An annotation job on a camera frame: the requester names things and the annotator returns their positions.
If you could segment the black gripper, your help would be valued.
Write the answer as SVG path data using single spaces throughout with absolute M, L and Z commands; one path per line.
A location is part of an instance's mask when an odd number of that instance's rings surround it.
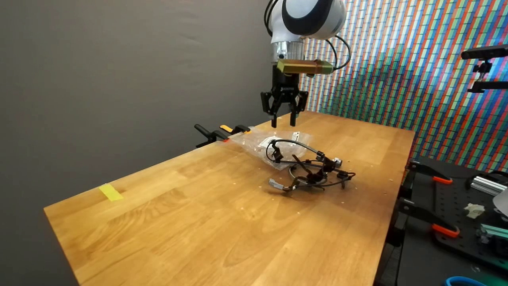
M 272 89 L 261 94 L 262 110 L 272 116 L 272 127 L 278 126 L 278 112 L 283 104 L 289 105 L 292 127 L 297 126 L 297 116 L 307 107 L 308 92 L 299 88 L 299 73 L 283 73 L 277 64 L 272 65 Z

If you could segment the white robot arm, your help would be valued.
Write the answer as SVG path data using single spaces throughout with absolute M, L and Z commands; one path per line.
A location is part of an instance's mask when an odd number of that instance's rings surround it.
M 264 11 L 264 26 L 272 38 L 272 89 L 261 94 L 262 110 L 277 126 L 283 104 L 289 105 L 291 124 L 296 124 L 305 110 L 308 92 L 299 88 L 300 77 L 331 75 L 350 64 L 338 62 L 332 38 L 338 38 L 346 51 L 351 46 L 338 32 L 346 23 L 343 0 L 269 0 Z M 304 56 L 304 40 L 324 40 L 334 54 L 334 62 L 308 61 Z

